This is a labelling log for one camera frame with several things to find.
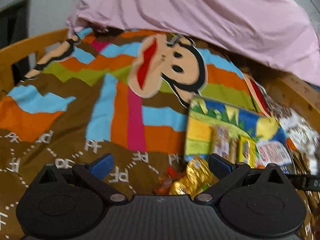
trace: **magenta stripe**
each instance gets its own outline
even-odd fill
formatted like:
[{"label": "magenta stripe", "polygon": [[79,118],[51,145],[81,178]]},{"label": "magenta stripe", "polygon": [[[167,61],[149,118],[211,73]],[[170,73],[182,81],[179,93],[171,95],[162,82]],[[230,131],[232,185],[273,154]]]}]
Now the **magenta stripe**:
[{"label": "magenta stripe", "polygon": [[106,42],[102,42],[102,41],[93,41],[91,42],[91,46],[94,47],[94,49],[99,53],[100,51],[102,51],[102,49],[104,49],[107,45],[109,45],[110,42],[106,43]]},{"label": "magenta stripe", "polygon": [[142,98],[128,90],[128,150],[146,152],[146,139],[142,123]]}]

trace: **gold wrapped candy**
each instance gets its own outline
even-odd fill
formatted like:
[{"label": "gold wrapped candy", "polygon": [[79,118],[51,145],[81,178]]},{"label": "gold wrapped candy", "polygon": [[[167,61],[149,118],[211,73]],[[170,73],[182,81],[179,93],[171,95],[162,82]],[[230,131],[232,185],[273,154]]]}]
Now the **gold wrapped candy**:
[{"label": "gold wrapped candy", "polygon": [[192,159],[186,168],[186,176],[173,183],[169,195],[190,195],[192,199],[219,180],[209,170],[208,163],[200,157]]}]

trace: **pink fabric fold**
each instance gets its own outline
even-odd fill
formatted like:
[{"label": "pink fabric fold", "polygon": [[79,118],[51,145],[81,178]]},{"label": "pink fabric fold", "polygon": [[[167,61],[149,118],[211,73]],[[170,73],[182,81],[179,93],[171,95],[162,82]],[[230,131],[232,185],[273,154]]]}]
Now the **pink fabric fold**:
[{"label": "pink fabric fold", "polygon": [[86,21],[196,36],[320,85],[319,40],[293,0],[76,0],[70,34]]}]

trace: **monkey eye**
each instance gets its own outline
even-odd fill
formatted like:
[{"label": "monkey eye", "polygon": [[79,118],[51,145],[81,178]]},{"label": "monkey eye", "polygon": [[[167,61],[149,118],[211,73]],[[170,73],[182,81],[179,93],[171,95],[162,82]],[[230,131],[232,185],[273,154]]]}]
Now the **monkey eye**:
[{"label": "monkey eye", "polygon": [[174,56],[175,58],[181,58],[181,57],[183,57],[182,54],[180,54],[180,53],[178,53],[178,52],[176,52],[176,51],[174,52],[173,56]]},{"label": "monkey eye", "polygon": [[182,69],[182,67],[178,66],[178,65],[172,65],[171,66],[173,71],[177,72],[177,73],[184,73],[184,70]]}]

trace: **orange stripe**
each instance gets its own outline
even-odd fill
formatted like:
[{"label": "orange stripe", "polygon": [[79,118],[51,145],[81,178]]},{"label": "orange stripe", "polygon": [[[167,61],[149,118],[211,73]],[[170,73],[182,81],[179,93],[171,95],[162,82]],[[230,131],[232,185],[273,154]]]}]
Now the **orange stripe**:
[{"label": "orange stripe", "polygon": [[22,141],[34,142],[63,113],[30,114],[23,111],[12,97],[7,96],[0,102],[0,127],[14,132]]},{"label": "orange stripe", "polygon": [[213,64],[207,65],[208,83],[223,84],[226,87],[231,87],[236,90],[244,90],[250,95],[246,82],[241,79],[236,73],[217,68]]},{"label": "orange stripe", "polygon": [[111,124],[111,142],[128,147],[128,86],[119,81],[114,102],[115,113]]},{"label": "orange stripe", "polygon": [[95,39],[96,39],[96,37],[94,36],[94,33],[89,33],[87,36],[85,36],[85,37],[82,39],[82,42],[91,43],[91,42],[93,42]]},{"label": "orange stripe", "polygon": [[114,71],[126,67],[132,63],[134,57],[128,55],[119,55],[117,57],[105,57],[98,55],[93,62],[86,66],[87,69]]},{"label": "orange stripe", "polygon": [[80,62],[76,57],[70,57],[65,61],[59,62],[61,65],[66,67],[70,71],[78,72],[83,68],[86,68],[88,65]]},{"label": "orange stripe", "polygon": [[145,126],[147,151],[183,154],[185,132],[176,132],[168,126]]},{"label": "orange stripe", "polygon": [[130,39],[130,38],[133,38],[133,37],[136,37],[136,36],[150,36],[150,35],[153,35],[153,34],[156,34],[156,33],[159,33],[159,34],[167,34],[166,32],[157,32],[157,31],[141,30],[141,31],[137,31],[137,32],[122,33],[122,34],[120,35],[120,37],[121,37],[121,38]]}]

